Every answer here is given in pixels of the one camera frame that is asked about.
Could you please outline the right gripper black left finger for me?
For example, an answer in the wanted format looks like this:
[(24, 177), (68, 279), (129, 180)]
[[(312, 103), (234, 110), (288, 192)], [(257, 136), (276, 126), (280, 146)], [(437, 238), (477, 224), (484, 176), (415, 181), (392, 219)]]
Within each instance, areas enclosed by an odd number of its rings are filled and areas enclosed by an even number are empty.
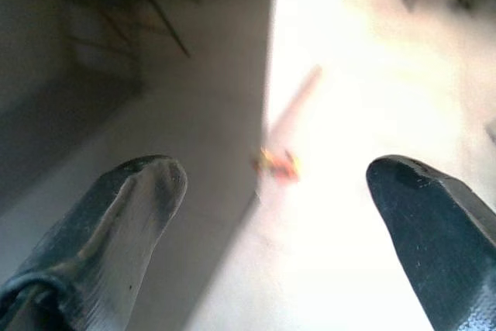
[(188, 178), (148, 155), (102, 174), (1, 287), (3, 330), (124, 330)]

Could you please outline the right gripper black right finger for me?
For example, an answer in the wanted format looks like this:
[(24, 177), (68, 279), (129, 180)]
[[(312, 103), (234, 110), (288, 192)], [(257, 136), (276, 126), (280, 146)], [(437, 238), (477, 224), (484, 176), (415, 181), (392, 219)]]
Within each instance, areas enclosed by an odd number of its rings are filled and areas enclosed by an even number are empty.
[(493, 330), (494, 212), (461, 180), (409, 157), (378, 157), (366, 180), (433, 329)]

